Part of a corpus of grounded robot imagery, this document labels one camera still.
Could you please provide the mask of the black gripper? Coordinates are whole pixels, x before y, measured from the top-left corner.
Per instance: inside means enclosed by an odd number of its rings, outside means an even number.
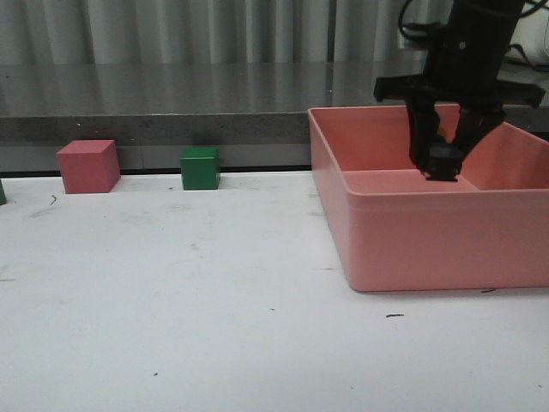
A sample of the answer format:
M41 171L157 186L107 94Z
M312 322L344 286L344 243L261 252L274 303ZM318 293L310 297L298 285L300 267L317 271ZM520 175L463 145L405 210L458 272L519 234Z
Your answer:
M421 172L430 171L430 148L438 140L437 103L460 106L452 141L458 154L453 173L459 173L475 146L503 123L504 105L540 106L542 88L498 78L517 22L527 16L524 5L523 1L454 1L447 24L432 35L422 72L377 78L377 101L406 104L409 157Z

